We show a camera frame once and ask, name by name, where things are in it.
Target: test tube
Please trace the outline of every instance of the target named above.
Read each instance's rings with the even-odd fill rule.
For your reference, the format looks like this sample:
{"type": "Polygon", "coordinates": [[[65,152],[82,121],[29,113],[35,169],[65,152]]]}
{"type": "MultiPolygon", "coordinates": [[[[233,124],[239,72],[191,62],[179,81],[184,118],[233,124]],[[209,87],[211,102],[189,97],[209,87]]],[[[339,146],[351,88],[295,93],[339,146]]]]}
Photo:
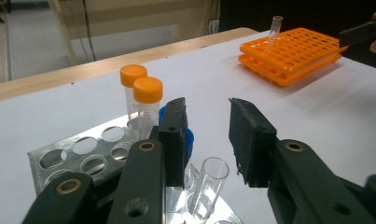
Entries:
{"type": "Polygon", "coordinates": [[[127,114],[129,115],[129,126],[132,120],[138,117],[138,104],[133,97],[132,84],[139,77],[147,77],[147,70],[139,64],[129,64],[120,68],[120,82],[126,93],[127,114]]]}
{"type": "Polygon", "coordinates": [[[192,172],[190,169],[190,166],[191,166],[190,157],[193,152],[193,142],[194,142],[193,131],[187,128],[186,129],[186,147],[188,150],[188,164],[185,167],[185,177],[184,177],[185,189],[190,189],[193,186],[193,176],[192,176],[192,172]]]}
{"type": "Polygon", "coordinates": [[[159,125],[162,83],[155,77],[140,77],[133,83],[133,96],[138,103],[139,139],[147,139],[155,125],[159,125]]]}
{"type": "Polygon", "coordinates": [[[272,27],[270,28],[266,51],[271,49],[274,43],[277,41],[278,34],[280,33],[280,30],[281,30],[281,24],[283,23],[283,19],[284,18],[281,16],[274,16],[272,18],[272,27]]]}
{"type": "Polygon", "coordinates": [[[228,175],[229,166],[220,158],[210,157],[202,163],[197,188],[188,201],[188,211],[193,217],[205,220],[211,216],[228,175]]]}

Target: test tube rack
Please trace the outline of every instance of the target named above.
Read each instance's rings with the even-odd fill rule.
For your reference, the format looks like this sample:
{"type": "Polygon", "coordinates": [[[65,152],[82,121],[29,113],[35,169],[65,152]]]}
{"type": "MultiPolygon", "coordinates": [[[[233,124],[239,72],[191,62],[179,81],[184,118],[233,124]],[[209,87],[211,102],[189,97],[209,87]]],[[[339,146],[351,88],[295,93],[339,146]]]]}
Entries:
{"type": "Polygon", "coordinates": [[[339,48],[339,39],[306,28],[282,32],[270,48],[268,45],[268,37],[243,43],[238,61],[279,87],[290,86],[336,62],[347,49],[339,48]]]}
{"type": "MultiPolygon", "coordinates": [[[[49,144],[28,153],[36,194],[39,194],[53,179],[68,172],[91,176],[94,186],[101,185],[126,164],[130,147],[138,141],[138,133],[130,129],[128,116],[113,119],[85,132],[49,144]],[[93,146],[85,141],[94,141],[93,146]]],[[[199,172],[190,168],[190,188],[166,188],[166,223],[201,223],[188,212],[188,199],[193,195],[199,180],[199,172]]],[[[243,224],[225,201],[218,197],[214,213],[207,224],[243,224]]]]}

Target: floor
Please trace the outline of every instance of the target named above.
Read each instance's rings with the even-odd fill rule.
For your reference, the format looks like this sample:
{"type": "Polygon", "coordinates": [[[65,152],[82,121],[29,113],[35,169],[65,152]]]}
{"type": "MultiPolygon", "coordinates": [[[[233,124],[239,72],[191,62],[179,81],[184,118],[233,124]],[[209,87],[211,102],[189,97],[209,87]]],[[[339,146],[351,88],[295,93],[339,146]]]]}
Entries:
{"type": "MultiPolygon", "coordinates": [[[[34,76],[71,66],[62,35],[51,10],[43,7],[12,8],[0,12],[0,82],[34,76]]],[[[172,27],[158,27],[114,35],[94,36],[93,51],[87,38],[72,41],[80,63],[174,43],[172,27]]]]}

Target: metal screw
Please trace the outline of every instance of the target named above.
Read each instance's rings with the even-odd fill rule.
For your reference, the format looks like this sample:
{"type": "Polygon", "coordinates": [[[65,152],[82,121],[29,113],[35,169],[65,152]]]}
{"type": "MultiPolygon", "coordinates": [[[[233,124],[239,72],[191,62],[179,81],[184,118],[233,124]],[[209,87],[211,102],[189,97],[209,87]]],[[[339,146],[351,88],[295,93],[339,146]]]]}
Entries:
{"type": "Polygon", "coordinates": [[[302,152],[304,150],[304,147],[301,146],[299,143],[295,143],[295,142],[288,142],[288,143],[285,143],[285,147],[291,151],[295,151],[295,152],[302,152]]]}
{"type": "Polygon", "coordinates": [[[150,150],[155,149],[155,144],[153,144],[151,142],[145,142],[145,143],[142,143],[141,145],[139,145],[139,149],[141,149],[143,151],[150,151],[150,150]]]}
{"type": "Polygon", "coordinates": [[[59,194],[69,194],[79,189],[82,181],[77,178],[67,179],[60,183],[56,190],[59,194]]]}

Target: cable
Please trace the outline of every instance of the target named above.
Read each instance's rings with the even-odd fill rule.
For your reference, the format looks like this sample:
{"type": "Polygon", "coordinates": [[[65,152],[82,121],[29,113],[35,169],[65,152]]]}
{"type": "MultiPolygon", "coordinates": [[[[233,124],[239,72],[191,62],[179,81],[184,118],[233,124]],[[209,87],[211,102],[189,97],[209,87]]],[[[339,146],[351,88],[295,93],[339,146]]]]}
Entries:
{"type": "MultiPolygon", "coordinates": [[[[212,35],[212,34],[216,34],[217,33],[217,31],[218,31],[218,27],[219,27],[219,17],[218,17],[218,15],[219,15],[219,13],[218,13],[218,8],[219,8],[219,1],[220,0],[216,0],[216,4],[215,4],[215,18],[213,19],[213,18],[209,18],[209,23],[208,23],[208,34],[209,35],[212,35]]],[[[208,12],[207,12],[207,15],[210,17],[211,16],[211,12],[212,12],[212,4],[213,4],[213,2],[211,2],[211,6],[209,6],[209,8],[208,8],[208,12]]]]}
{"type": "Polygon", "coordinates": [[[86,28],[87,28],[87,31],[88,31],[88,39],[89,39],[89,45],[90,45],[90,48],[91,48],[92,58],[93,58],[94,61],[97,61],[96,58],[95,58],[95,53],[94,53],[94,49],[92,47],[92,42],[91,42],[91,31],[90,31],[88,10],[86,9],[86,0],[82,0],[82,3],[83,3],[83,7],[85,9],[85,21],[86,21],[86,28]]]}
{"type": "Polygon", "coordinates": [[[71,11],[71,14],[72,14],[72,22],[74,23],[74,26],[77,27],[77,34],[79,35],[79,40],[80,40],[80,47],[82,47],[83,49],[83,52],[85,53],[85,57],[86,57],[86,62],[89,61],[89,56],[88,56],[88,52],[86,51],[86,48],[85,46],[83,45],[83,38],[82,38],[82,35],[81,35],[81,29],[80,29],[80,26],[77,26],[77,20],[76,20],[76,14],[75,14],[75,11],[73,10],[73,8],[71,7],[71,3],[70,3],[70,0],[66,0],[66,4],[68,5],[69,7],[69,10],[71,11]]]}

